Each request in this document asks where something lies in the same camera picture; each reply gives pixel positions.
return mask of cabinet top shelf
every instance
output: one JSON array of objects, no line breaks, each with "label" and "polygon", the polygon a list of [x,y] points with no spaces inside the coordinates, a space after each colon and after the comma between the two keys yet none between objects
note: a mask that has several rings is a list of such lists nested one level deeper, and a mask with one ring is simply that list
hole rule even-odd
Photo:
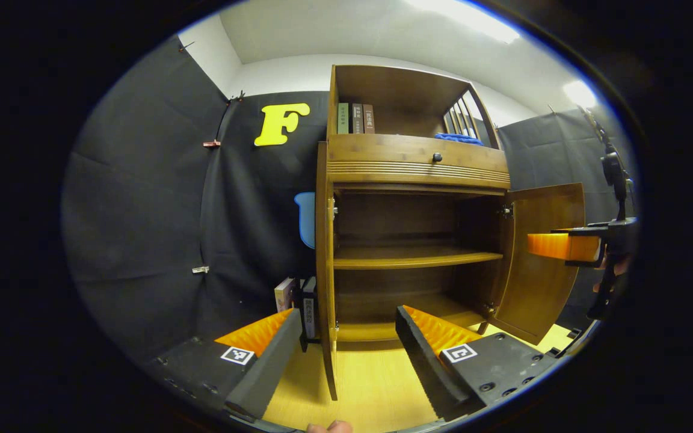
[{"label": "cabinet top shelf", "polygon": [[443,115],[470,83],[413,69],[336,65],[341,102],[399,107],[407,112]]},{"label": "cabinet top shelf", "polygon": [[347,247],[335,252],[333,269],[409,269],[453,266],[503,258],[487,253],[448,245]]}]

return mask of blue chair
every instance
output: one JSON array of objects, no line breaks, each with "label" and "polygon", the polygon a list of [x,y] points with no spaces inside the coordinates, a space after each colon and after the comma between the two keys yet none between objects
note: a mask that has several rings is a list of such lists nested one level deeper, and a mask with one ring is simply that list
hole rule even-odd
[{"label": "blue chair", "polygon": [[314,192],[299,192],[294,197],[299,205],[299,234],[301,241],[314,250]]}]

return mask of blue cloth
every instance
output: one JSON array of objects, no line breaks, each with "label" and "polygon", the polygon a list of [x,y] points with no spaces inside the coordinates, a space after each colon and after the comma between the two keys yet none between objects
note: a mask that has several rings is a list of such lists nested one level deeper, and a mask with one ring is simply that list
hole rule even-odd
[{"label": "blue cloth", "polygon": [[314,192],[296,194],[294,201],[299,205],[299,234],[307,247],[314,249]]},{"label": "blue cloth", "polygon": [[436,139],[441,139],[441,140],[451,140],[451,141],[458,141],[461,143],[469,143],[469,144],[476,144],[478,146],[484,146],[483,142],[481,140],[475,139],[470,137],[469,135],[462,135],[462,134],[435,134]]}]

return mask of finger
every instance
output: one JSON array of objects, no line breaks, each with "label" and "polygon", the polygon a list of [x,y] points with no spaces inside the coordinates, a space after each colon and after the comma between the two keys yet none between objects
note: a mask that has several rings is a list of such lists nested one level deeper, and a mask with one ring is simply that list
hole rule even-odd
[{"label": "finger", "polygon": [[627,256],[621,262],[614,265],[614,275],[621,275],[627,272],[630,266],[630,256]]},{"label": "finger", "polygon": [[334,421],[328,427],[329,433],[352,433],[352,424],[346,421]]},{"label": "finger", "polygon": [[607,263],[607,262],[608,262],[608,255],[606,254],[606,255],[603,256],[603,261],[600,262],[600,266],[598,266],[598,267],[595,268],[595,269],[606,269],[606,263]]},{"label": "finger", "polygon": [[322,425],[309,424],[306,426],[306,433],[328,433]]}]

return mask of yellow letter f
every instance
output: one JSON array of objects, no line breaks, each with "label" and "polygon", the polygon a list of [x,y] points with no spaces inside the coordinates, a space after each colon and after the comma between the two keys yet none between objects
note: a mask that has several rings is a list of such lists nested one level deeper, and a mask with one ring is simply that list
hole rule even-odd
[{"label": "yellow letter f", "polygon": [[289,133],[295,131],[298,126],[298,115],[308,115],[309,106],[304,103],[284,104],[281,106],[265,106],[261,111],[265,115],[263,126],[261,127],[261,135],[256,137],[256,146],[274,146],[288,141],[288,137],[283,135],[283,126]]}]

